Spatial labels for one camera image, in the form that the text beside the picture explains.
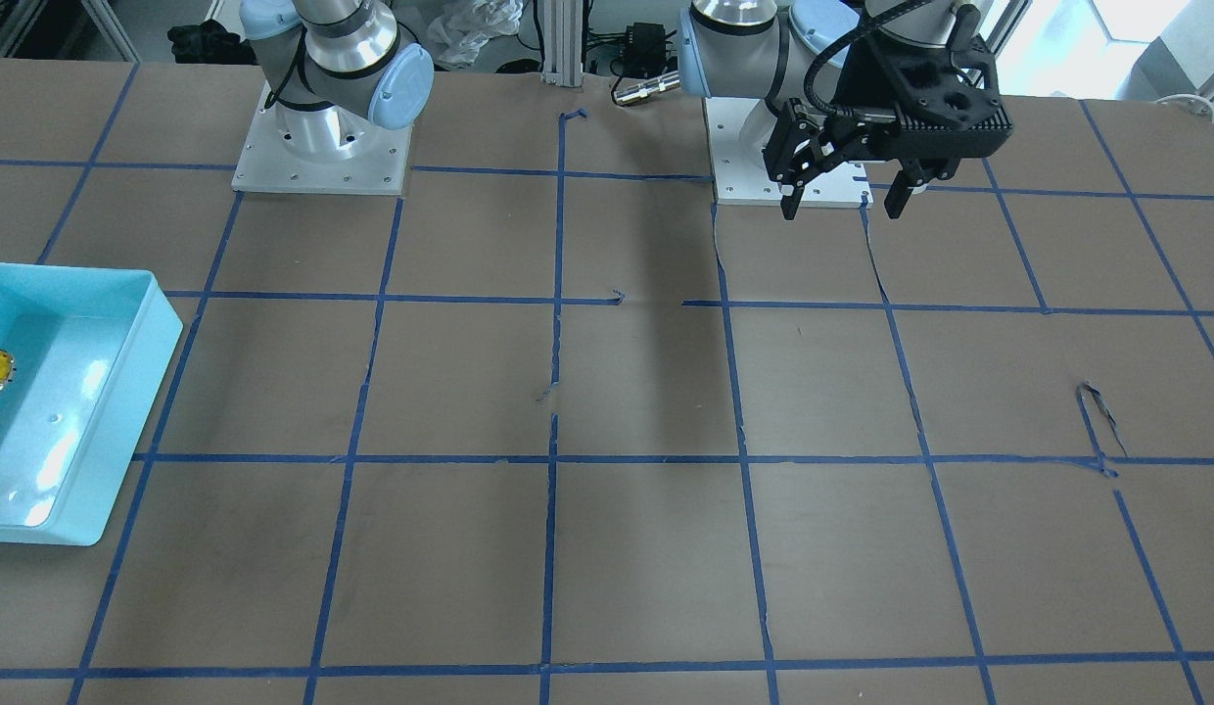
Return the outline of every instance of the blue joint cap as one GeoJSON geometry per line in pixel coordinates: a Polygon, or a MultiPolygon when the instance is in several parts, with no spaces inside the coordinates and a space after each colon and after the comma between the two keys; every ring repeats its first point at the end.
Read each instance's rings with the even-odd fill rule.
{"type": "Polygon", "coordinates": [[[293,0],[240,0],[240,28],[245,39],[261,41],[302,24],[293,0]]]}
{"type": "MultiPolygon", "coordinates": [[[[795,0],[790,5],[790,24],[807,49],[821,53],[858,24],[858,15],[840,0],[795,0]]],[[[849,52],[847,46],[834,53],[829,63],[841,68],[849,52]]]]}
{"type": "Polygon", "coordinates": [[[432,92],[432,57],[409,44],[385,68],[368,106],[368,121],[385,130],[413,124],[432,92]]]}
{"type": "Polygon", "coordinates": [[[707,87],[707,74],[698,55],[698,38],[693,32],[693,19],[690,8],[681,10],[681,27],[677,33],[677,72],[681,74],[681,89],[702,98],[710,97],[707,87]]]}

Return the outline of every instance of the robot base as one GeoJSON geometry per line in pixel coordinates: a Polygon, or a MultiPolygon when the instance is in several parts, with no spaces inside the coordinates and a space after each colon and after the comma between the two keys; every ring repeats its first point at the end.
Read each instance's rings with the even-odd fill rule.
{"type": "Polygon", "coordinates": [[[412,129],[382,130],[337,107],[300,113],[259,97],[234,191],[402,195],[412,129]]]}
{"type": "MultiPolygon", "coordinates": [[[[710,165],[716,176],[716,201],[727,205],[777,205],[781,186],[764,170],[764,143],[773,124],[771,113],[755,98],[707,98],[710,165]]],[[[863,198],[873,203],[863,165],[845,164],[821,175],[802,195],[804,206],[858,209],[863,198]]]]}

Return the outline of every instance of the blue tray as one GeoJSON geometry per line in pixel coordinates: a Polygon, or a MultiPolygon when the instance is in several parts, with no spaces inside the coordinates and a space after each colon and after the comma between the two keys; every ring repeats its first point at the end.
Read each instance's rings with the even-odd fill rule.
{"type": "Polygon", "coordinates": [[[149,272],[0,263],[0,540],[96,544],[180,334],[149,272]]]}

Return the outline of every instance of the black power adapter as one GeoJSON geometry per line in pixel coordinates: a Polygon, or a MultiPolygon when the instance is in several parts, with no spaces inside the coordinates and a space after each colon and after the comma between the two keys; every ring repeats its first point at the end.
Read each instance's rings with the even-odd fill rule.
{"type": "Polygon", "coordinates": [[[625,50],[619,56],[625,78],[654,78],[665,72],[664,34],[664,25],[657,23],[631,23],[625,28],[625,50]]]}

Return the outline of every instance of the metal base plate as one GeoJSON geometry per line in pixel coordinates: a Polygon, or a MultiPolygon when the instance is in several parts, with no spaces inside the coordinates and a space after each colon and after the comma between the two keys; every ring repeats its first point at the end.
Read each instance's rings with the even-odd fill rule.
{"type": "Polygon", "coordinates": [[[285,148],[276,109],[263,109],[263,84],[245,147],[232,175],[234,191],[259,193],[345,193],[402,195],[412,129],[382,130],[371,125],[348,160],[310,161],[285,148]]]}
{"type": "MultiPolygon", "coordinates": [[[[755,98],[707,98],[707,133],[710,166],[716,176],[716,200],[727,205],[776,205],[781,187],[767,178],[764,159],[742,147],[742,125],[759,103],[755,98]]],[[[840,165],[809,184],[802,206],[817,209],[858,209],[863,198],[873,203],[868,174],[863,165],[840,165]]]]}

